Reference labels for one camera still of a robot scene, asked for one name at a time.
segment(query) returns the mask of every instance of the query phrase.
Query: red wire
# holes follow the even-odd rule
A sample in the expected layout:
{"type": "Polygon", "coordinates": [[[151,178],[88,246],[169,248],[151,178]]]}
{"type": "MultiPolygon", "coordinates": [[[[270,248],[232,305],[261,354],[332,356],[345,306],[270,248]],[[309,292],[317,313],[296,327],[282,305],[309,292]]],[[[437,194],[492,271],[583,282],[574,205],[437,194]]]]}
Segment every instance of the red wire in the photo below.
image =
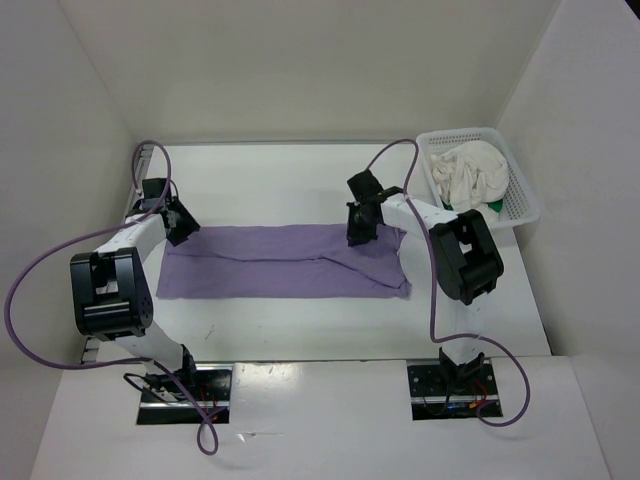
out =
{"type": "MultiPolygon", "coordinates": [[[[204,399],[204,391],[202,390],[202,387],[200,387],[200,395],[202,395],[202,403],[206,403],[205,399],[204,399]]],[[[206,405],[204,406],[204,411],[209,413],[209,407],[207,407],[206,405]]]]}
{"type": "Polygon", "coordinates": [[[487,392],[486,387],[482,384],[482,382],[480,380],[478,380],[476,378],[476,384],[480,387],[480,390],[482,390],[482,394],[484,395],[484,398],[482,399],[482,401],[480,402],[480,405],[482,405],[484,402],[487,401],[487,397],[489,396],[489,392],[487,392]]]}
{"type": "MultiPolygon", "coordinates": [[[[216,408],[216,397],[213,394],[213,392],[211,392],[211,401],[213,402],[213,408],[215,410],[215,408],[216,408]]],[[[215,417],[213,417],[213,421],[215,422],[216,420],[218,420],[218,416],[217,415],[215,417]]]]}

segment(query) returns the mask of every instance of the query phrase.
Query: white countertop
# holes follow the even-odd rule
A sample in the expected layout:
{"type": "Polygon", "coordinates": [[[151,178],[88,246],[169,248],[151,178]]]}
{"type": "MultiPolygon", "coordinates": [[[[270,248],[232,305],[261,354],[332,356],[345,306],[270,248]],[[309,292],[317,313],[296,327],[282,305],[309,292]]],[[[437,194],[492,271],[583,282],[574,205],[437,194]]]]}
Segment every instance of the white countertop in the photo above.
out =
{"type": "MultiPolygon", "coordinates": [[[[236,364],[214,457],[197,449],[196,425],[135,425],[139,393],[122,374],[141,366],[64,372],[31,478],[608,479],[569,359],[522,364],[531,406],[504,429],[412,421],[404,361],[236,364]]],[[[522,379],[508,359],[493,366],[507,418],[522,379]]]]}
{"type": "MultiPolygon", "coordinates": [[[[344,223],[352,200],[346,181],[381,144],[243,144],[170,147],[180,199],[203,226],[344,223]]],[[[383,186],[402,185],[413,147],[388,151],[373,171],[383,186]]],[[[147,177],[165,175],[157,149],[147,177]]],[[[410,191],[431,199],[422,167],[410,191]]],[[[511,230],[494,233],[505,274],[491,293],[484,334],[516,355],[549,355],[520,251],[511,230]]],[[[155,294],[164,245],[144,264],[155,294]]],[[[424,240],[400,250],[413,283],[401,299],[160,300],[155,321],[197,361],[306,361],[436,357],[429,341],[430,266],[424,240]]],[[[438,334],[452,333],[448,299],[439,296],[438,334]]],[[[501,355],[487,348],[490,356],[501,355]]]]}
{"type": "MultiPolygon", "coordinates": [[[[346,221],[346,180],[380,145],[216,145],[172,147],[174,179],[202,225],[346,221]]],[[[374,171],[399,185],[411,148],[389,152],[374,171]]],[[[426,197],[418,170],[411,189],[426,197]]],[[[147,174],[164,175],[154,154],[147,174]]],[[[372,362],[237,363],[220,451],[202,455],[195,425],[136,426],[138,392],[120,366],[64,372],[32,480],[124,478],[564,479],[609,478],[570,361],[550,356],[511,230],[494,235],[505,275],[490,295],[484,333],[521,358],[532,388],[516,425],[476,419],[411,419],[406,362],[435,357],[428,339],[426,247],[407,237],[401,261],[411,300],[158,300],[155,320],[198,361],[387,359],[372,362]]],[[[151,289],[163,246],[145,262],[151,289]]],[[[438,332],[451,331],[445,301],[438,332]]],[[[490,356],[491,349],[485,350],[490,356]]],[[[102,344],[99,359],[120,357],[102,344]]],[[[505,418],[524,397],[522,379],[494,358],[505,418]]]]}

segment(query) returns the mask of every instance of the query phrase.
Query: metal base plate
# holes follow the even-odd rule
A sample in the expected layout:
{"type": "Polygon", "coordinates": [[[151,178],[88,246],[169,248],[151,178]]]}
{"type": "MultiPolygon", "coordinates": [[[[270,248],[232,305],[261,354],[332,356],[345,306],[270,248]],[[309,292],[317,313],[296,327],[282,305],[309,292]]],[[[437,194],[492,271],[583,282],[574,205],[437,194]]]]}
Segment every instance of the metal base plate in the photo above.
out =
{"type": "MultiPolygon", "coordinates": [[[[204,385],[198,404],[205,410],[227,407],[212,420],[213,423],[229,423],[231,400],[231,374],[233,365],[197,364],[196,376],[204,385]]],[[[202,422],[202,418],[189,401],[160,402],[148,394],[142,394],[138,409],[137,425],[172,425],[202,422]]]]}
{"type": "Polygon", "coordinates": [[[463,391],[450,395],[446,402],[447,389],[438,366],[438,361],[407,362],[411,412],[414,420],[442,420],[452,418],[475,418],[479,401],[495,400],[482,409],[483,417],[502,417],[498,387],[493,376],[493,367],[486,361],[477,382],[463,391]],[[486,399],[482,387],[486,390],[486,399]]]}

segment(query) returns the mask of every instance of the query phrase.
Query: black wire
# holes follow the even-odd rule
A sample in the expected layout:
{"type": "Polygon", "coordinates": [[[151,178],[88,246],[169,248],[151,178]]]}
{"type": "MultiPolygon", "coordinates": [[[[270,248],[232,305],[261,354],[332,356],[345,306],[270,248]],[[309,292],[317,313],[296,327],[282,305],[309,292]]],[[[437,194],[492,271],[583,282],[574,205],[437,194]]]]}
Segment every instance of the black wire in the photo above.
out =
{"type": "Polygon", "coordinates": [[[424,397],[422,397],[422,399],[424,400],[424,409],[430,415],[433,415],[434,417],[440,417],[447,411],[447,408],[449,407],[449,402],[451,401],[451,391],[449,390],[449,386],[447,386],[447,393],[444,399],[444,404],[442,405],[442,408],[440,409],[439,412],[431,411],[431,409],[427,406],[428,405],[427,400],[424,397]]]}
{"type": "Polygon", "coordinates": [[[133,380],[131,380],[131,377],[139,378],[143,382],[147,383],[146,379],[142,375],[137,375],[135,373],[125,373],[122,376],[122,379],[125,382],[127,382],[129,385],[131,385],[133,388],[138,390],[140,393],[148,393],[149,395],[151,395],[153,398],[155,398],[159,402],[167,403],[167,401],[164,398],[162,398],[160,395],[158,395],[157,393],[155,393],[151,389],[149,389],[147,387],[141,387],[141,386],[137,385],[133,380]]]}
{"type": "Polygon", "coordinates": [[[173,185],[173,189],[176,191],[176,198],[180,199],[180,192],[178,192],[178,186],[176,185],[176,182],[174,182],[173,180],[170,180],[171,185],[173,185]]]}

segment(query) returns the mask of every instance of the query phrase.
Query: white wall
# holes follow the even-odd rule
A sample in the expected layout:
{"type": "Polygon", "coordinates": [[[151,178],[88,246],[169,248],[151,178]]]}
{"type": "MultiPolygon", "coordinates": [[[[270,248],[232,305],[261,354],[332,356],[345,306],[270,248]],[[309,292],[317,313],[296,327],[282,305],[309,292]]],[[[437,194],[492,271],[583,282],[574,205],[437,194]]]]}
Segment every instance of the white wall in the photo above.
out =
{"type": "Polygon", "coordinates": [[[138,137],[493,125],[557,0],[60,0],[138,137]]]}
{"type": "MultiPolygon", "coordinates": [[[[0,292],[47,247],[120,219],[132,139],[57,3],[0,0],[0,292]]],[[[79,247],[91,249],[90,245],[79,247]]],[[[73,250],[28,277],[13,309],[27,344],[76,360],[73,250]]],[[[28,478],[60,379],[0,329],[0,478],[28,478]]]]}
{"type": "Polygon", "coordinates": [[[614,478],[638,478],[640,21],[623,0],[561,3],[498,128],[544,204],[518,239],[555,352],[614,478]]]}

